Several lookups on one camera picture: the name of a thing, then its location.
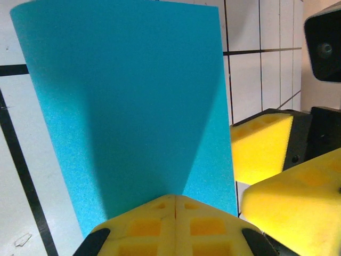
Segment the white tile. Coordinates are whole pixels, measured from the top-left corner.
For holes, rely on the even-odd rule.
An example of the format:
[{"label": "white tile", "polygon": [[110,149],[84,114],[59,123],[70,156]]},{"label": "white tile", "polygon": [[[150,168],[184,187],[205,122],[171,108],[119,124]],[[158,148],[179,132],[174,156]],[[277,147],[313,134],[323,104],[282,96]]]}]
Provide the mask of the white tile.
[{"label": "white tile", "polygon": [[72,255],[83,236],[30,76],[0,77],[0,85],[57,251]]},{"label": "white tile", "polygon": [[29,0],[0,1],[0,66],[25,63],[10,17],[10,10]]},{"label": "white tile", "polygon": [[262,54],[263,109],[280,106],[280,52]]},{"label": "white tile", "polygon": [[301,89],[302,50],[294,50],[293,94]]},{"label": "white tile", "polygon": [[242,201],[243,193],[244,193],[245,189],[247,189],[248,187],[250,187],[250,185],[247,185],[247,184],[244,184],[241,182],[237,182],[239,212],[241,212],[241,201]]},{"label": "white tile", "polygon": [[293,110],[301,111],[301,93],[293,97]]},{"label": "white tile", "polygon": [[287,103],[285,103],[282,107],[282,110],[286,110],[286,109],[293,109],[293,100],[289,100]]},{"label": "white tile", "polygon": [[258,0],[226,0],[229,50],[259,49]]},{"label": "white tile", "polygon": [[244,221],[249,222],[249,221],[245,218],[244,214],[241,214],[241,215],[239,216],[239,219],[242,219],[242,220],[244,220]]},{"label": "white tile", "polygon": [[279,0],[260,0],[261,48],[278,49]]},{"label": "white tile", "polygon": [[280,1],[280,46],[292,48],[294,38],[294,1]]},{"label": "white tile", "polygon": [[217,6],[219,8],[219,20],[220,20],[220,28],[221,28],[221,34],[222,34],[223,51],[226,52],[228,50],[227,40],[226,40],[226,19],[225,19],[224,0],[161,0],[161,1]]},{"label": "white tile", "polygon": [[302,47],[303,37],[303,2],[294,0],[294,48]]},{"label": "white tile", "polygon": [[281,104],[293,96],[293,51],[280,52]]},{"label": "white tile", "polygon": [[[46,255],[43,241],[26,199],[17,170],[0,129],[0,255]],[[29,238],[22,246],[15,241]]]},{"label": "white tile", "polygon": [[228,99],[229,110],[229,124],[232,125],[232,106],[231,106],[231,93],[230,93],[230,74],[229,74],[229,58],[224,56],[224,70],[225,70],[225,84],[226,84],[226,97]]},{"label": "white tile", "polygon": [[260,58],[259,53],[230,56],[235,123],[262,111]]}]

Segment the black camera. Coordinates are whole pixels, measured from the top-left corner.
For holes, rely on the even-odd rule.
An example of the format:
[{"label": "black camera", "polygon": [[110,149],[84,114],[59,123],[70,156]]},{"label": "black camera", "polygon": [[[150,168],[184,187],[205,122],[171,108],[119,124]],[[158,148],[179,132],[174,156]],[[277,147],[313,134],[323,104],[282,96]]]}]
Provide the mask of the black camera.
[{"label": "black camera", "polygon": [[309,17],[304,31],[314,76],[341,82],[341,2]]}]

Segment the camera lens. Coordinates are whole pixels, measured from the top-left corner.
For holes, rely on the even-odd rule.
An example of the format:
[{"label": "camera lens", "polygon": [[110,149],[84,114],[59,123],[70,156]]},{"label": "camera lens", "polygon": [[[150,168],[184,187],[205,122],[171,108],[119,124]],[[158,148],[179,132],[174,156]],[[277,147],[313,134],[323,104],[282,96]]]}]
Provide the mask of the camera lens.
[{"label": "camera lens", "polygon": [[321,58],[329,58],[332,54],[332,47],[328,43],[323,43],[318,46],[318,54]]}]

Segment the yellow foam block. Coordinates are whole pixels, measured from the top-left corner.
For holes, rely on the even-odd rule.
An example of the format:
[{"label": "yellow foam block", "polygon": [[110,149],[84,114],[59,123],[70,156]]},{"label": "yellow foam block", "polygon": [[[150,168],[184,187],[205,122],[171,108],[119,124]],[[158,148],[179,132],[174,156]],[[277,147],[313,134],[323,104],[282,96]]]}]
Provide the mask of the yellow foam block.
[{"label": "yellow foam block", "polygon": [[99,247],[95,240],[85,245],[96,245],[98,256],[276,255],[254,225],[185,196],[160,197],[97,226],[92,234],[105,229],[110,233]]},{"label": "yellow foam block", "polygon": [[97,226],[110,234],[98,256],[171,256],[175,247],[175,196],[166,195]]},{"label": "yellow foam block", "polygon": [[283,170],[293,116],[265,114],[231,126],[234,178],[255,184]]},{"label": "yellow foam block", "polygon": [[254,225],[209,205],[185,196],[176,198],[177,256],[273,255],[273,251],[252,251],[243,229],[261,233]]},{"label": "yellow foam block", "polygon": [[341,253],[341,149],[245,190],[246,219],[303,256]]}]

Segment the blue foam sheet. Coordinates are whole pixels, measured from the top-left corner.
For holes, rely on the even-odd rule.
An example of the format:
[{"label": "blue foam sheet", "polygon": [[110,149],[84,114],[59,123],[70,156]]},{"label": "blue foam sheet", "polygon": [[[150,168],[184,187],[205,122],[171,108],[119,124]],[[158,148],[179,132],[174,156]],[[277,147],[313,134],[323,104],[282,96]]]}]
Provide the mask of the blue foam sheet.
[{"label": "blue foam sheet", "polygon": [[216,7],[40,0],[11,17],[84,235],[164,194],[237,214]]}]

